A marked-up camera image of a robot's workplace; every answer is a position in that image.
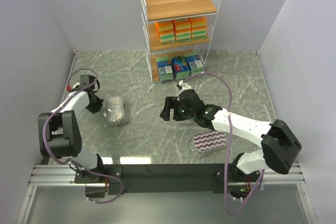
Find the blue green sponge pack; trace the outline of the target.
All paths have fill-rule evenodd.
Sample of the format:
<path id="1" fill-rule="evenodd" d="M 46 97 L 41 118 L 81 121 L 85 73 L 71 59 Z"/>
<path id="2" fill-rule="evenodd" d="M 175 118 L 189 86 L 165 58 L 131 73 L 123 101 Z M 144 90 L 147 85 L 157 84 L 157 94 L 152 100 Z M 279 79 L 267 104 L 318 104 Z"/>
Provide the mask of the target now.
<path id="1" fill-rule="evenodd" d="M 172 58 L 172 69 L 175 80 L 184 80 L 190 76 L 190 70 L 184 56 Z"/>
<path id="2" fill-rule="evenodd" d="M 190 70 L 190 76 L 200 74 L 204 71 L 204 65 L 196 52 L 185 54 L 185 60 Z"/>

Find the purple wavy sponge pack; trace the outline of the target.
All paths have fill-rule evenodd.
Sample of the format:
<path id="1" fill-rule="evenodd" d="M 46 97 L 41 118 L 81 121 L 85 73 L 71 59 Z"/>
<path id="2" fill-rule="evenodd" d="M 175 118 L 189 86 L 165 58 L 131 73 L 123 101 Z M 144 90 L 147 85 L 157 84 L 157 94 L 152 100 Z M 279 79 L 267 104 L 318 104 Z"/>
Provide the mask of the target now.
<path id="1" fill-rule="evenodd" d="M 191 151 L 198 157 L 204 157 L 215 151 L 220 151 L 224 149 L 226 145 L 226 134 L 221 131 L 199 133 L 190 141 Z"/>

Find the silver mesh scrubber pack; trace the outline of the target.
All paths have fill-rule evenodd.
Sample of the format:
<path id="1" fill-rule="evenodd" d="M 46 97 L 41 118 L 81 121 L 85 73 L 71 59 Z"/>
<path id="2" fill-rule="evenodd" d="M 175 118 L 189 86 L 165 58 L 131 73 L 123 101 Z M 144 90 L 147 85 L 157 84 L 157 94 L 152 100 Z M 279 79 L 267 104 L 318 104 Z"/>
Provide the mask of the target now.
<path id="1" fill-rule="evenodd" d="M 128 113 L 124 98 L 121 96 L 108 96 L 103 102 L 102 114 L 111 125 L 121 126 L 127 123 Z"/>

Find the orange sponge pack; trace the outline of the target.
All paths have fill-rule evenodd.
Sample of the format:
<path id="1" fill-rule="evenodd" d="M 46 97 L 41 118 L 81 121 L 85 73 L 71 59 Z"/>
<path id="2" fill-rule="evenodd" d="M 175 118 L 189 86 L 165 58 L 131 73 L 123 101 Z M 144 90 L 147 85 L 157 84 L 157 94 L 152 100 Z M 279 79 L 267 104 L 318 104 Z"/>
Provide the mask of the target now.
<path id="1" fill-rule="evenodd" d="M 171 20 L 155 22 L 155 29 L 161 44 L 171 44 L 175 42 L 174 25 Z"/>
<path id="2" fill-rule="evenodd" d="M 177 43 L 191 41 L 191 23 L 188 18 L 172 20 L 174 26 L 175 40 Z"/>
<path id="3" fill-rule="evenodd" d="M 190 17 L 191 38 L 192 40 L 201 40 L 207 37 L 207 21 L 205 16 Z"/>

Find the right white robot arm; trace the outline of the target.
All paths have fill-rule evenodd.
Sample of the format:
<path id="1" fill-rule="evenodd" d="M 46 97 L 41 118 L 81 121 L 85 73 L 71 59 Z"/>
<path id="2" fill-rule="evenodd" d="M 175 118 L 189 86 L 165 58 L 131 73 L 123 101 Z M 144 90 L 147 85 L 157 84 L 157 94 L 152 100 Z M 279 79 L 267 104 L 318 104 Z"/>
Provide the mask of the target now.
<path id="1" fill-rule="evenodd" d="M 192 150 L 198 156 L 227 147 L 231 134 L 257 145 L 259 150 L 240 153 L 228 164 L 229 182 L 244 182 L 264 169 L 286 175 L 302 149 L 284 121 L 258 121 L 229 113 L 225 108 L 205 104 L 193 89 L 184 90 L 176 97 L 166 97 L 160 118 L 164 121 L 191 119 L 209 129 L 207 133 L 196 134 L 191 141 Z"/>

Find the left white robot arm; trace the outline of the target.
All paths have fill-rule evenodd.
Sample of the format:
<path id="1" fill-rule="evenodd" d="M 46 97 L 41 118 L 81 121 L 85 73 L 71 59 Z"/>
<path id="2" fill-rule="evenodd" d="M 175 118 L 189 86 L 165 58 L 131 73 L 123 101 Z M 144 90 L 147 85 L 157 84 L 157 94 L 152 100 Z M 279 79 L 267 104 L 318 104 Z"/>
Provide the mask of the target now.
<path id="1" fill-rule="evenodd" d="M 81 175 L 104 172 L 101 157 L 84 147 L 76 116 L 84 109 L 96 114 L 103 100 L 96 96 L 100 83 L 92 75 L 81 75 L 78 84 L 68 87 L 67 99 L 51 112 L 38 116 L 39 149 L 42 157 L 73 165 Z"/>

